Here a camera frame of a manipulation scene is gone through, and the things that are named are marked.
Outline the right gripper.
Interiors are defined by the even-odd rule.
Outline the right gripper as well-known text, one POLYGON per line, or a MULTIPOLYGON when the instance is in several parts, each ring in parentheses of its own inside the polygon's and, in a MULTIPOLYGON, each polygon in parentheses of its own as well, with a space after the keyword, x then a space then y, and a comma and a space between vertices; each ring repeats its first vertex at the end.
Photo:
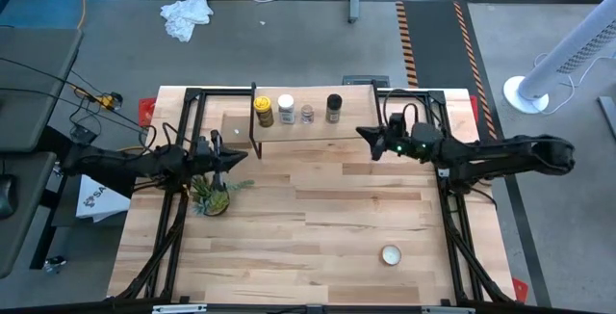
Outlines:
POLYGON ((388 133, 388 126, 357 126, 357 133, 370 145, 374 161, 387 151, 398 157, 406 156, 420 162, 429 161, 434 149, 444 136, 441 131, 428 123, 414 123, 407 137, 396 138, 388 133))

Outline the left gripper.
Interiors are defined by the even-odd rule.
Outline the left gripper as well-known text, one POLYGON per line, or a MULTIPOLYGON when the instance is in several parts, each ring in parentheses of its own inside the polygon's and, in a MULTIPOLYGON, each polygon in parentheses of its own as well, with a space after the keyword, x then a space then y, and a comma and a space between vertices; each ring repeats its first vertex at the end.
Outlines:
POLYGON ((203 173, 213 173, 212 184, 216 190, 226 189, 222 171, 231 170, 248 156, 248 153, 243 150, 226 147, 221 149, 222 137, 218 130, 211 131, 210 140, 207 140, 204 136, 199 136, 194 145, 192 155, 196 169, 203 173))

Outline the black lid spice jar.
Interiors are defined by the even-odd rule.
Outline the black lid spice jar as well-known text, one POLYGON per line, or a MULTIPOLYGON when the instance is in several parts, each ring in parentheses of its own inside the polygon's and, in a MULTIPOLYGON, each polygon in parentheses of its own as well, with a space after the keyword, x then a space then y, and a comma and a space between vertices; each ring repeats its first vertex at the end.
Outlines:
POLYGON ((327 122, 337 123, 340 120, 342 103, 342 97, 336 93, 332 93, 327 97, 325 114, 327 122))

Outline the yellow lid spice jar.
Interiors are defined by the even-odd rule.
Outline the yellow lid spice jar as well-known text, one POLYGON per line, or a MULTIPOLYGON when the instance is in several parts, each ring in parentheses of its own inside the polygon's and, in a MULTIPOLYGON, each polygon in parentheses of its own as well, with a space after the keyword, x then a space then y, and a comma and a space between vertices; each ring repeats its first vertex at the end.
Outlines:
POLYGON ((257 96, 253 101, 253 108, 262 127, 271 127, 274 124, 271 100, 267 96, 257 96))

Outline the white lid spice bottle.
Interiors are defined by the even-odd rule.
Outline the white lid spice bottle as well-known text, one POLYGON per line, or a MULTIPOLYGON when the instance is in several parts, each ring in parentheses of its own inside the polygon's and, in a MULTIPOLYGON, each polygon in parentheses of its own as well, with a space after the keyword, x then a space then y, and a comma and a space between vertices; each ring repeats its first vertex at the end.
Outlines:
POLYGON ((277 100, 280 120, 285 124, 295 123, 295 100, 290 94, 281 94, 277 100))

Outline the small cardboard box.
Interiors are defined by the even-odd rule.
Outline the small cardboard box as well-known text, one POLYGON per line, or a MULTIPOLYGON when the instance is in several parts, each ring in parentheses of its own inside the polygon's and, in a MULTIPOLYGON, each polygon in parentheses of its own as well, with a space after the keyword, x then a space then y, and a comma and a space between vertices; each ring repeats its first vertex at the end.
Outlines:
POLYGON ((249 138, 249 126, 248 116, 224 115, 219 133, 225 146, 234 149, 252 148, 249 138))

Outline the potted green succulent plant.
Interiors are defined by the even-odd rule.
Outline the potted green succulent plant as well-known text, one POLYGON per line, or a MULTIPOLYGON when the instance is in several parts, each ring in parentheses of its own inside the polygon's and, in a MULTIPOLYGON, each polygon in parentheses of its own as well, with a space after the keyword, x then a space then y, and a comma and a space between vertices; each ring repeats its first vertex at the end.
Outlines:
POLYGON ((204 175, 192 178, 192 209, 196 215, 215 217, 222 215, 230 205, 231 195, 254 185, 253 180, 224 183, 220 189, 204 175))

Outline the grey floor outlet box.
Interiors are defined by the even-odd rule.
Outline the grey floor outlet box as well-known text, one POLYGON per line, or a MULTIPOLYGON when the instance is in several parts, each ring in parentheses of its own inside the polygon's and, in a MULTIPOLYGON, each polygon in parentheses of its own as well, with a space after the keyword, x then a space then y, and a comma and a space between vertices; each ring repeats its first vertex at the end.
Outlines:
POLYGON ((343 85, 376 85, 378 88, 390 88, 390 79, 387 75, 345 75, 343 85))

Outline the hazard striped floor mat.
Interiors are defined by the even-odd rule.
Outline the hazard striped floor mat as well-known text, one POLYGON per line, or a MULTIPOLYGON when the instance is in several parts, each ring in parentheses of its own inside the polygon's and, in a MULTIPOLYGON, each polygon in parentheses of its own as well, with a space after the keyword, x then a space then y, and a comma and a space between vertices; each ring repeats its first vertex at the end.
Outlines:
MULTIPOLYGON (((411 0, 401 3, 415 65, 412 80, 421 88, 466 89, 478 99, 482 140, 501 139, 503 131, 476 40, 468 6, 459 0, 411 0)), ((526 262, 528 280, 539 305, 551 306, 549 290, 531 232, 518 178, 504 178, 509 205, 526 262)))

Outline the yellow black connector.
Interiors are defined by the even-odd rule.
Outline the yellow black connector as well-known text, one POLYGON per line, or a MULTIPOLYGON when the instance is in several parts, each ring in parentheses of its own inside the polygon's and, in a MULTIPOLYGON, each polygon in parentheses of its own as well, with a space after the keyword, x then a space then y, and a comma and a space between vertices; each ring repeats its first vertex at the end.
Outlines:
POLYGON ((117 92, 105 93, 97 96, 99 104, 109 111, 115 111, 121 108, 123 96, 117 92))

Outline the white printed bag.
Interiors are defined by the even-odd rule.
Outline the white printed bag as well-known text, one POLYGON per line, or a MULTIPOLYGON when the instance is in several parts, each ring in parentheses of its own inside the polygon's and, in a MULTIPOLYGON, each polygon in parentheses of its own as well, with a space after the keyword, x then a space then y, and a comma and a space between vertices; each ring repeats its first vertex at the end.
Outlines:
POLYGON ((87 175, 81 176, 75 217, 92 218, 100 222, 112 215, 126 212, 130 199, 96 182, 87 175))

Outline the crumpled white cloth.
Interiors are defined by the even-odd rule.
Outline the crumpled white cloth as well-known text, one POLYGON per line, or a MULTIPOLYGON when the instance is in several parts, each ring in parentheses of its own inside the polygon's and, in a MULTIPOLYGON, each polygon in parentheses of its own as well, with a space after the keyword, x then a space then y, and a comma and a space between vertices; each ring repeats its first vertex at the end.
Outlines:
POLYGON ((190 41, 194 27, 209 24, 213 15, 207 0, 176 1, 162 6, 160 12, 160 16, 166 20, 167 33, 181 42, 190 41))

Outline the black power adapter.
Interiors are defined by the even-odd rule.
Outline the black power adapter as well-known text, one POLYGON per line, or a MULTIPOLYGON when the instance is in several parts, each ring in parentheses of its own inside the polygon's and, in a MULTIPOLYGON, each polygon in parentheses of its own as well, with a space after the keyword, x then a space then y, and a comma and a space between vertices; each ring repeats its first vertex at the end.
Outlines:
POLYGON ((71 128, 69 135, 73 142, 85 145, 92 144, 92 142, 98 137, 96 133, 79 124, 75 124, 71 128))

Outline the white tower fan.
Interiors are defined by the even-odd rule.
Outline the white tower fan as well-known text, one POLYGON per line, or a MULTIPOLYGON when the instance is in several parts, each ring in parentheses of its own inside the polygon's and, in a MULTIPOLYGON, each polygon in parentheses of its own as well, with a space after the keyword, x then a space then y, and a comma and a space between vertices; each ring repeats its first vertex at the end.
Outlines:
POLYGON ((582 80, 576 84, 572 74, 616 40, 616 0, 603 0, 525 76, 512 76, 503 85, 505 100, 524 114, 551 115, 575 95, 582 80), (569 96, 554 107, 550 93, 558 85, 570 87, 569 96))

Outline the grey desk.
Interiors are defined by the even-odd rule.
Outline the grey desk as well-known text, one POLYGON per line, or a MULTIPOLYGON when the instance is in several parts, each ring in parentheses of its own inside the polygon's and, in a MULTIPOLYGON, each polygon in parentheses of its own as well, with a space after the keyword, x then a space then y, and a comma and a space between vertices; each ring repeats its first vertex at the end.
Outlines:
POLYGON ((0 152, 36 148, 82 38, 76 29, 0 26, 0 152))
POLYGON ((58 205, 60 195, 47 189, 56 159, 52 152, 0 155, 0 174, 16 177, 18 199, 15 213, 0 220, 0 279, 12 272, 39 205, 58 205))

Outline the black computer mouse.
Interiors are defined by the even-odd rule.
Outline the black computer mouse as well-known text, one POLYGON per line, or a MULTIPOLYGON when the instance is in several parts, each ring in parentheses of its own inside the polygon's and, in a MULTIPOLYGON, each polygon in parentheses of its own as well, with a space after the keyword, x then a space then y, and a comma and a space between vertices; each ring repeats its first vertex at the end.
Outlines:
POLYGON ((18 207, 17 179, 11 174, 0 174, 0 220, 13 215, 18 207))

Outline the wooden shelf black metal frame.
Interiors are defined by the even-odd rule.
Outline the wooden shelf black metal frame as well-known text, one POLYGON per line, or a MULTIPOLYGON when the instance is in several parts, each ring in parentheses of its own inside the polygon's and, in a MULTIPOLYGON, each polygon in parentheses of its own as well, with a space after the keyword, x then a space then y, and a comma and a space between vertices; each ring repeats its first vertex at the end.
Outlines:
POLYGON ((254 108, 250 109, 249 138, 258 157, 262 156, 262 144, 296 141, 326 141, 357 139, 357 126, 376 126, 382 121, 379 104, 380 91, 375 85, 321 86, 321 87, 259 87, 251 86, 251 99, 267 96, 271 100, 274 124, 262 127, 254 108), (326 121, 326 99, 336 93, 343 99, 341 120, 337 123, 326 121), (295 123, 280 121, 277 98, 290 94, 295 100, 295 123), (314 108, 314 121, 301 121, 303 105, 314 108))

